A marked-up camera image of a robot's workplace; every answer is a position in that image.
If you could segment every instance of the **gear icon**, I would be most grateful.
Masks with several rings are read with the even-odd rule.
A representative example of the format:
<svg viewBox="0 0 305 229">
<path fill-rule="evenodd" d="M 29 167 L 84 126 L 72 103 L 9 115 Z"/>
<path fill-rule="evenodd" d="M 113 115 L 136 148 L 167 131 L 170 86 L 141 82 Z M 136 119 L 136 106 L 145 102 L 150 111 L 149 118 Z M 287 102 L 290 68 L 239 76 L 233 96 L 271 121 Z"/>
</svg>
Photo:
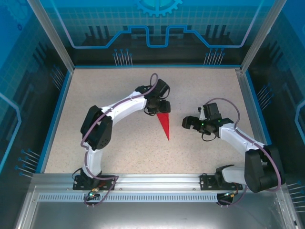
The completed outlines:
<svg viewBox="0 0 305 229">
<path fill-rule="evenodd" d="M 167 13 L 172 13 L 172 10 L 178 9 L 178 4 L 182 4 L 182 0 L 135 0 L 138 10 L 143 13 L 148 13 L 149 16 L 160 14 L 165 16 Z"/>
<path fill-rule="evenodd" d="M 0 5 L 5 5 L 18 23 L 26 19 L 29 14 L 29 5 L 26 0 L 2 0 L 1 3 Z"/>
</svg>

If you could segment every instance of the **glass panel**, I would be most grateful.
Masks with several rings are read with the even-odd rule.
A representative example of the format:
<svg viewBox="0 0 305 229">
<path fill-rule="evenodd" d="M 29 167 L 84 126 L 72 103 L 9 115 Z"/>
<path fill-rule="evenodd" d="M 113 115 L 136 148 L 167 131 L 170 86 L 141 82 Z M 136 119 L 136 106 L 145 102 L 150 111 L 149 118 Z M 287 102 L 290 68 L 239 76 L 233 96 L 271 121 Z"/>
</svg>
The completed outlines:
<svg viewBox="0 0 305 229">
<path fill-rule="evenodd" d="M 42 4 L 76 65 L 220 65 L 241 64 L 273 2 L 43 0 Z"/>
<path fill-rule="evenodd" d="M 295 184 L 305 182 L 304 12 L 304 1 L 287 1 L 249 68 L 270 139 L 280 151 L 287 184 L 296 188 L 290 192 L 295 193 L 294 202 L 299 202 L 295 203 L 298 211 L 305 205 L 301 185 Z"/>
<path fill-rule="evenodd" d="M 67 69 L 26 0 L 0 2 L 0 31 L 0 221 L 11 229 Z"/>
</svg>

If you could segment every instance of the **ventilation slot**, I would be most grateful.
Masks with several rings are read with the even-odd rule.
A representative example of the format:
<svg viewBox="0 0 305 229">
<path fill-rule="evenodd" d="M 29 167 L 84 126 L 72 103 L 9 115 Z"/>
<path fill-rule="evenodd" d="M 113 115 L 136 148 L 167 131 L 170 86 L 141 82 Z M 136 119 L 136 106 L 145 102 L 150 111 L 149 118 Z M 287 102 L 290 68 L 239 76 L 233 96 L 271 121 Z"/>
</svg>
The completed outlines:
<svg viewBox="0 0 305 229">
<path fill-rule="evenodd" d="M 99 202 L 104 197 L 104 193 L 101 196 L 90 202 Z M 83 202 L 84 197 L 87 194 L 84 193 L 44 193 L 40 194 L 39 202 Z M 217 202 L 217 194 L 206 193 L 110 193 L 105 202 Z"/>
</svg>

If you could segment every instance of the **black bracket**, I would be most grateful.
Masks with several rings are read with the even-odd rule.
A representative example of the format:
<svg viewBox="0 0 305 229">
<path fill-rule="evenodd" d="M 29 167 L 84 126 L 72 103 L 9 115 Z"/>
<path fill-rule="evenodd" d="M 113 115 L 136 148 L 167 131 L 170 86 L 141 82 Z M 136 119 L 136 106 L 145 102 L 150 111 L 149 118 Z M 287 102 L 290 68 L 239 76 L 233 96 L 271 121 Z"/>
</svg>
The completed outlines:
<svg viewBox="0 0 305 229">
<path fill-rule="evenodd" d="M 101 178 L 108 178 L 108 177 L 113 177 L 113 176 L 99 176 Z M 99 180 L 98 185 L 94 185 L 94 187 L 92 185 L 90 185 L 86 179 L 84 179 L 83 176 L 81 175 L 77 175 L 74 178 L 74 184 L 73 184 L 73 190 L 92 190 L 93 188 L 99 187 L 100 191 L 108 191 L 109 188 L 112 185 L 112 182 L 114 182 L 114 180 Z"/>
<path fill-rule="evenodd" d="M 215 179 L 215 175 L 207 175 L 202 174 L 199 176 L 200 190 L 201 191 L 217 191 L 217 190 L 228 190 L 235 191 L 236 184 L 235 183 L 225 183 L 222 187 L 219 187 L 217 181 Z M 237 184 L 238 190 L 243 190 L 243 186 Z"/>
</svg>

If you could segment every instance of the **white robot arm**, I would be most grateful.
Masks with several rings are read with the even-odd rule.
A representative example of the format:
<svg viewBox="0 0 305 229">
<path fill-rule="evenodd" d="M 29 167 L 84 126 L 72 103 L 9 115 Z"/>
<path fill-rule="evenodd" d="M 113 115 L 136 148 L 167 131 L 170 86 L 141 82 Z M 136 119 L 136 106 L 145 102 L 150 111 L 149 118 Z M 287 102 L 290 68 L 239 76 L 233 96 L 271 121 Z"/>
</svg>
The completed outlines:
<svg viewBox="0 0 305 229">
<path fill-rule="evenodd" d="M 134 97 L 136 95 L 141 94 L 140 92 L 133 92 L 127 98 Z M 112 119 L 112 126 L 114 126 L 117 122 L 119 122 L 124 117 L 127 117 L 128 115 L 132 114 L 133 112 L 143 110 L 146 106 L 147 99 L 142 97 L 138 97 L 136 99 L 128 100 L 120 105 L 118 105 L 116 108 L 111 110 L 106 116 L 110 117 Z M 105 106 L 101 108 L 101 111 L 104 113 L 110 108 L 113 107 L 114 104 Z M 89 145 L 88 142 L 84 143 L 86 146 L 89 147 L 89 152 L 87 154 L 87 162 L 88 162 L 88 168 L 89 170 L 95 175 L 99 175 L 102 171 L 101 168 L 101 161 L 102 161 L 102 154 L 103 154 L 103 148 L 102 149 L 95 149 L 93 150 L 91 145 Z M 92 176 L 87 172 L 85 168 L 85 164 L 82 167 L 85 174 L 92 178 Z"/>
<path fill-rule="evenodd" d="M 225 183 L 247 185 L 251 191 L 260 192 L 278 186 L 278 177 L 283 184 L 284 173 L 276 147 L 257 142 L 241 131 L 229 118 L 222 119 L 216 103 L 198 108 L 200 117 L 188 116 L 182 126 L 197 130 L 203 135 L 215 134 L 232 145 L 244 158 L 244 167 L 227 165 L 216 169 L 215 179 L 219 187 Z"/>
<path fill-rule="evenodd" d="M 86 184 L 85 188 L 92 189 L 101 183 L 96 178 L 102 177 L 102 154 L 111 140 L 112 127 L 139 110 L 144 110 L 148 115 L 169 113 L 170 103 L 163 97 L 169 90 L 166 82 L 158 79 L 154 86 L 140 86 L 115 104 L 102 108 L 92 106 L 89 109 L 81 127 L 83 145 L 87 149 L 85 163 L 81 168 L 81 179 L 82 183 Z"/>
</svg>

